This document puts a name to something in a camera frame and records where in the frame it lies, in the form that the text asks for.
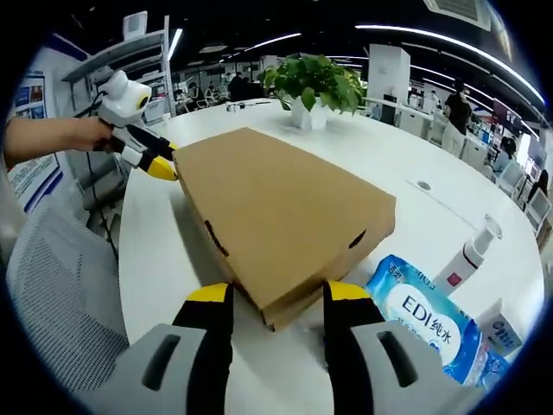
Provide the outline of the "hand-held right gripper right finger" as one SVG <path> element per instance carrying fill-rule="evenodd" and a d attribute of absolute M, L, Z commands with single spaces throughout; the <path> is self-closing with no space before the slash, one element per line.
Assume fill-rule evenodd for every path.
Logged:
<path fill-rule="evenodd" d="M 336 414 L 469 414 L 471 391 L 442 371 L 439 354 L 403 324 L 385 321 L 355 284 L 323 285 L 325 361 Z"/>

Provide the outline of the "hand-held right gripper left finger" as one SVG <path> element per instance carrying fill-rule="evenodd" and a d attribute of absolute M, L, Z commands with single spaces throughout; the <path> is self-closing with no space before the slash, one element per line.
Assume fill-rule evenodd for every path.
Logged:
<path fill-rule="evenodd" d="M 84 395 L 93 414 L 221 414 L 232 364 L 234 288 L 190 294 L 174 321 L 158 324 L 116 360 L 104 385 Z"/>

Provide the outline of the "person's left hand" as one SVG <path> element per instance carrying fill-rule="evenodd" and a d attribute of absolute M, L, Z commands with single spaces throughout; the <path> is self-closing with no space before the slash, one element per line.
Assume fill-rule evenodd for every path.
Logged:
<path fill-rule="evenodd" d="M 73 148 L 82 151 L 112 153 L 113 128 L 99 117 L 76 118 L 73 127 Z"/>

